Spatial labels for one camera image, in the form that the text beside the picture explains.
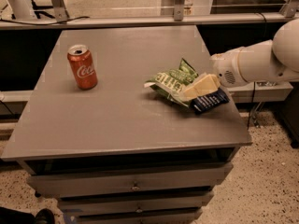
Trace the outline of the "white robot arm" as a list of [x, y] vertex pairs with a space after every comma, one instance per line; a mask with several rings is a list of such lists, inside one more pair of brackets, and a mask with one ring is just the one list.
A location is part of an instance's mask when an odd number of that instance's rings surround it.
[[231, 49], [210, 58], [214, 74], [203, 73], [178, 93], [185, 102], [226, 88], [251, 82], [299, 79], [299, 20], [282, 25], [274, 38], [248, 47]]

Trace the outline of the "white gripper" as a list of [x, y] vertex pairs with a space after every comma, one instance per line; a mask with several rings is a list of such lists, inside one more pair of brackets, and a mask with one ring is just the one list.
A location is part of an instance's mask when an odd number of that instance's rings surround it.
[[248, 82], [241, 76], [238, 63], [242, 49], [243, 47], [212, 55], [210, 63], [215, 75], [207, 73], [200, 75], [179, 93], [179, 99], [190, 101], [217, 91], [220, 85], [227, 88], [247, 85]]

